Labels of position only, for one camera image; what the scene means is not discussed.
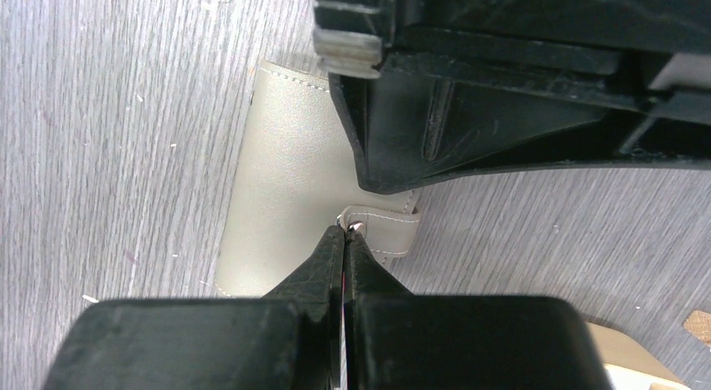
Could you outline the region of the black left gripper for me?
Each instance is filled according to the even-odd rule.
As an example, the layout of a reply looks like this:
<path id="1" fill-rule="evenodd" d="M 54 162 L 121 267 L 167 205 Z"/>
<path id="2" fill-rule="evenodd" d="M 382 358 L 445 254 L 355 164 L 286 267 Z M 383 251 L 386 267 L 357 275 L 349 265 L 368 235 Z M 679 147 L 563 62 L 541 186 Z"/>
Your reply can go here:
<path id="1" fill-rule="evenodd" d="M 710 167 L 710 0 L 315 0 L 359 186 Z"/>

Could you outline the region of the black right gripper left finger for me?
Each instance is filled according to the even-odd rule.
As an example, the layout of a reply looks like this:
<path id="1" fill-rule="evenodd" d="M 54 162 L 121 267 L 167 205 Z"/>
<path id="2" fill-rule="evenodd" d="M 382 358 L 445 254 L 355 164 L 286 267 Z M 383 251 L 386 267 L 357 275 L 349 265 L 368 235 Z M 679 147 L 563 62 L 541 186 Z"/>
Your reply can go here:
<path id="1" fill-rule="evenodd" d="M 259 298 L 110 299 L 73 324 L 47 389 L 335 389 L 345 233 Z"/>

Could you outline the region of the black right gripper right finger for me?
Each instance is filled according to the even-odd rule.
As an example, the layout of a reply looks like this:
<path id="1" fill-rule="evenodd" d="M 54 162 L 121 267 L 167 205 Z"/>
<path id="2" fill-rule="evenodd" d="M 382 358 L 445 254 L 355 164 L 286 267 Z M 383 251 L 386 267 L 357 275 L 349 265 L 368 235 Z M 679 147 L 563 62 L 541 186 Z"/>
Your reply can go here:
<path id="1" fill-rule="evenodd" d="M 589 329 L 548 296 L 422 295 L 345 236 L 351 389 L 607 389 Z"/>

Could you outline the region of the grey card holder wallet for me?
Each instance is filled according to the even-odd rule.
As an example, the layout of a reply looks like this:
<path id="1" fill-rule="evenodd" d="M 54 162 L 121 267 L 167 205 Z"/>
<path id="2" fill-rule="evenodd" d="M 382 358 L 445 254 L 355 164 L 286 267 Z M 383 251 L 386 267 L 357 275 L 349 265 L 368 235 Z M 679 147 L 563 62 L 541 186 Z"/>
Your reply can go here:
<path id="1" fill-rule="evenodd" d="M 363 190 L 325 78 L 263 61 L 257 68 L 215 287 L 259 297 L 312 253 L 328 226 L 364 224 L 375 257 L 408 255 L 420 222 L 418 190 Z"/>

